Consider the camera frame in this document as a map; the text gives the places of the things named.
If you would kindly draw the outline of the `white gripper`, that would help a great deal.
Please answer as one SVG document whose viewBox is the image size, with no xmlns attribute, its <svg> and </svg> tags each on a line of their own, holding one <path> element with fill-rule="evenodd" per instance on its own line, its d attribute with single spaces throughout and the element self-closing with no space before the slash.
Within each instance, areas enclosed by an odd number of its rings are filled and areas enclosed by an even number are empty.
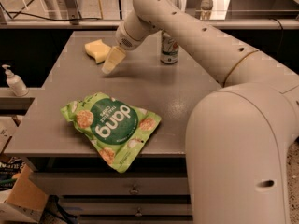
<svg viewBox="0 0 299 224">
<path fill-rule="evenodd" d="M 134 10 L 131 11 L 116 31 L 118 46 L 113 46 L 108 53 L 102 71 L 105 74 L 111 73 L 126 57 L 126 50 L 136 49 L 149 35 L 153 35 L 158 31 L 158 27 L 141 20 Z"/>
</svg>

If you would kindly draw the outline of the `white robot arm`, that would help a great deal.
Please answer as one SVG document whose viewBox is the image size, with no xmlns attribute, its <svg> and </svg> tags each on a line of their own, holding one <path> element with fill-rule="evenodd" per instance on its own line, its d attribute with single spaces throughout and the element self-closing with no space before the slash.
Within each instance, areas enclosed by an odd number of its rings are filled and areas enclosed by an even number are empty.
<svg viewBox="0 0 299 224">
<path fill-rule="evenodd" d="M 164 30 L 221 85 L 186 128 L 193 223 L 291 224 L 286 160 L 299 136 L 299 76 L 175 0 L 133 0 L 133 8 L 116 32 L 122 49 Z"/>
</svg>

